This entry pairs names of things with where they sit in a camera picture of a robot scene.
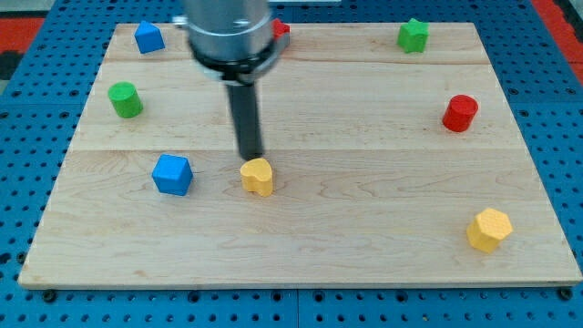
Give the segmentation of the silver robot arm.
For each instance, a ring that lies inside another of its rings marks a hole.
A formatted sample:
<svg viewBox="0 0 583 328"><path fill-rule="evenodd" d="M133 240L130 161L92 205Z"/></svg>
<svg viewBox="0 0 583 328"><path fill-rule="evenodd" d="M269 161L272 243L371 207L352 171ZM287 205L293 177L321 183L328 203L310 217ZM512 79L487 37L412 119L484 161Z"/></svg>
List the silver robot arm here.
<svg viewBox="0 0 583 328"><path fill-rule="evenodd" d="M268 74L289 46L275 35L266 0L182 0L172 24L187 33L193 58L209 77L245 86Z"/></svg>

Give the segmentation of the red block behind arm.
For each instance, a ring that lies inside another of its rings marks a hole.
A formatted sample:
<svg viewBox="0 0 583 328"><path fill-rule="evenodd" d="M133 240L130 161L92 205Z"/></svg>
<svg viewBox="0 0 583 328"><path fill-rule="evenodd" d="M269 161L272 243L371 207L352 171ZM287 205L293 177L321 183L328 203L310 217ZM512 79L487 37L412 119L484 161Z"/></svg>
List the red block behind arm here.
<svg viewBox="0 0 583 328"><path fill-rule="evenodd" d="M275 18L271 22L272 24L272 33L273 38L278 39L285 34L289 34L291 32L291 28L289 25L283 23L280 18Z"/></svg>

